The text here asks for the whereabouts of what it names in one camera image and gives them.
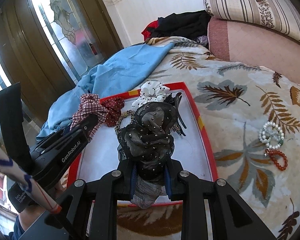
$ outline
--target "black device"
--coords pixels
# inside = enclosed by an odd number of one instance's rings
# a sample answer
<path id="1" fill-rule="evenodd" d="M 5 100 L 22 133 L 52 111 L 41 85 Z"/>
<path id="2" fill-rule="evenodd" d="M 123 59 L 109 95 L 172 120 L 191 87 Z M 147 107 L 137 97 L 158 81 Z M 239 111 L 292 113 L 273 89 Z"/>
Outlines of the black device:
<path id="1" fill-rule="evenodd" d="M 101 179 L 75 181 L 58 199 L 63 215 L 84 240 L 116 240 L 117 200 L 131 200 L 135 188 L 136 166 L 126 159 L 117 170 Z M 181 240 L 207 240 L 205 199 L 208 200 L 214 240 L 275 240 L 276 238 L 223 179 L 216 182 L 199 179 L 184 171 L 179 161 L 168 159 L 165 165 L 165 187 L 170 200 L 183 200 Z M 92 201 L 91 223 L 88 218 Z M 21 236 L 20 240 L 68 240 L 69 233 L 45 212 Z"/>
<path id="2" fill-rule="evenodd" d="M 20 95 L 20 83 L 0 91 L 0 126 L 4 145 L 8 156 L 53 195 L 55 184 L 89 143 L 87 133 L 98 123 L 98 117 L 91 114 L 71 131 L 54 132 L 29 148 L 22 127 Z M 18 212 L 34 204 L 17 183 L 8 190 L 8 197 Z"/>

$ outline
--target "blue blanket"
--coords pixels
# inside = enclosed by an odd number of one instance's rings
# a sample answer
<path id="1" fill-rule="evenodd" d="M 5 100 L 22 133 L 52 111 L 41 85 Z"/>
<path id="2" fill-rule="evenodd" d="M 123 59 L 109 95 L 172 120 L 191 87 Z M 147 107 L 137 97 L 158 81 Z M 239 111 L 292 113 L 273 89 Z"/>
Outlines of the blue blanket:
<path id="1" fill-rule="evenodd" d="M 37 141 L 71 124 L 82 94 L 93 93 L 104 98 L 133 89 L 151 74 L 173 46 L 173 43 L 164 47 L 146 44 L 131 46 L 92 68 L 74 89 L 52 104 Z"/>

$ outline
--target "human hand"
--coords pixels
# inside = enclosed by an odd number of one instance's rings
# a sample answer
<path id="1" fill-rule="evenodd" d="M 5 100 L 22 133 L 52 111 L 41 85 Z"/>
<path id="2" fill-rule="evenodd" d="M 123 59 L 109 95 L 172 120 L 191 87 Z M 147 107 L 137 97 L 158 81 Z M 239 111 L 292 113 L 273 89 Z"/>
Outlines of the human hand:
<path id="1" fill-rule="evenodd" d="M 55 191 L 52 194 L 52 198 L 58 198 L 65 190 L 61 186 L 60 181 L 54 186 L 53 190 Z M 31 205 L 27 206 L 20 214 L 19 214 L 19 222 L 24 231 L 26 231 L 37 219 L 45 212 L 45 209 L 39 205 Z"/>

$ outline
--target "leaf print blanket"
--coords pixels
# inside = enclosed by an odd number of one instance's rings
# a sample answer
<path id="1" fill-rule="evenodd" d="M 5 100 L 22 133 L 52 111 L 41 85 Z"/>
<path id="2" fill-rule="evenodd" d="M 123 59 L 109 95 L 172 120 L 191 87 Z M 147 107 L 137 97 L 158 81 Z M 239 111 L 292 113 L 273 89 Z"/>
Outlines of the leaf print blanket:
<path id="1" fill-rule="evenodd" d="M 170 42 L 175 46 L 147 80 L 186 83 L 206 127 L 219 177 L 230 183 L 278 239 L 289 239 L 300 224 L 300 85 L 264 66 L 221 61 L 185 38 L 153 38 L 148 44 Z M 258 132 L 267 121 L 284 129 L 280 150 L 288 159 L 285 171 L 263 155 L 265 146 Z M 147 212 L 119 208 L 118 236 L 180 239 L 179 211 L 179 206 L 151 207 Z M 128 227 L 129 223 L 137 223 L 138 229 Z M 166 230 L 155 234 L 162 225 Z"/>

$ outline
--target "black sheer scrunchie with beads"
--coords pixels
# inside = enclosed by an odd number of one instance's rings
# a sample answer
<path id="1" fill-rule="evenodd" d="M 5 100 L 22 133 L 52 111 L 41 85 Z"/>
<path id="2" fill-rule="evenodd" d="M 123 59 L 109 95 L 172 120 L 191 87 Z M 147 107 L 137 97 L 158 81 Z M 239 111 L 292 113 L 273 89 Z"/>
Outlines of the black sheer scrunchie with beads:
<path id="1" fill-rule="evenodd" d="M 177 109 L 166 102 L 149 102 L 139 107 L 135 112 L 136 123 L 119 130 L 119 160 L 136 161 L 137 172 L 144 180 L 162 177 L 164 164 L 173 154 L 170 131 L 177 119 Z"/>

